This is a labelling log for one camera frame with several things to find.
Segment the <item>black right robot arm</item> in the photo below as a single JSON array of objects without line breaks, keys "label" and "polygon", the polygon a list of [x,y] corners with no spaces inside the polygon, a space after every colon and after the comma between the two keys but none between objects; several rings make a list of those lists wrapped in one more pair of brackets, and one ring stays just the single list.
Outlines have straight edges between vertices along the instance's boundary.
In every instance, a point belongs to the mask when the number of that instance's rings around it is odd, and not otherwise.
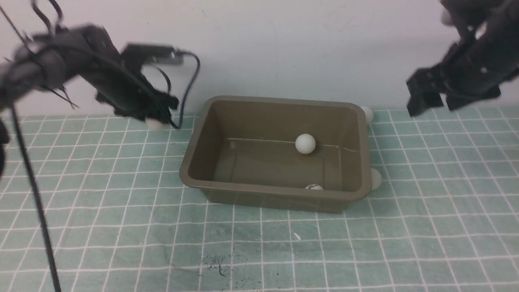
[{"label": "black right robot arm", "polygon": [[517,0],[442,0],[442,20],[460,39],[443,59],[408,78],[408,114],[447,106],[456,111],[499,98],[500,85],[518,78],[519,2]]}]

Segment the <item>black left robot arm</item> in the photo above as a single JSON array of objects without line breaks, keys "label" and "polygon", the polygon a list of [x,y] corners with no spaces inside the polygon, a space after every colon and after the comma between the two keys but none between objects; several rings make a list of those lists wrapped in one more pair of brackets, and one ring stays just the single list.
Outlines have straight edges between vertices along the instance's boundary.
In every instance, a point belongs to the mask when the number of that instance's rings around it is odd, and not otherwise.
[{"label": "black left robot arm", "polygon": [[55,37],[38,35],[15,52],[14,61],[1,65],[1,109],[32,90],[51,91],[77,76],[96,90],[96,101],[114,114],[145,121],[171,121],[179,100],[155,89],[142,74],[154,59],[172,58],[171,45],[128,43],[119,52],[108,32],[87,25],[64,30]]}]

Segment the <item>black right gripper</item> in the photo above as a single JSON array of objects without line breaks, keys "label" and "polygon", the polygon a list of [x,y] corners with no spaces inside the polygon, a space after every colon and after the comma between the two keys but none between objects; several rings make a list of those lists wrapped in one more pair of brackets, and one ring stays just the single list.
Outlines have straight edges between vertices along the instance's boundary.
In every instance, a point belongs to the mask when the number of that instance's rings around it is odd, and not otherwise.
[{"label": "black right gripper", "polygon": [[448,95],[452,91],[445,81],[442,67],[418,68],[406,82],[410,93],[407,102],[407,111],[410,117],[416,118],[432,108],[444,107],[441,95],[446,96],[447,108],[454,111],[452,98]]}]

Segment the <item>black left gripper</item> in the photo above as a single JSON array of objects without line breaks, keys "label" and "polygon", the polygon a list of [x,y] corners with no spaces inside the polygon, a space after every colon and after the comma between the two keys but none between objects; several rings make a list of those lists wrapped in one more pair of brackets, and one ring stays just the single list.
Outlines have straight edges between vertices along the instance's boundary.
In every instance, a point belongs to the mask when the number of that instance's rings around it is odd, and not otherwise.
[{"label": "black left gripper", "polygon": [[113,108],[115,115],[142,122],[154,121],[179,128],[171,111],[176,110],[179,99],[171,94],[171,81],[159,69],[166,81],[167,90],[161,91],[142,73],[150,61],[121,61],[96,63],[96,101]]}]

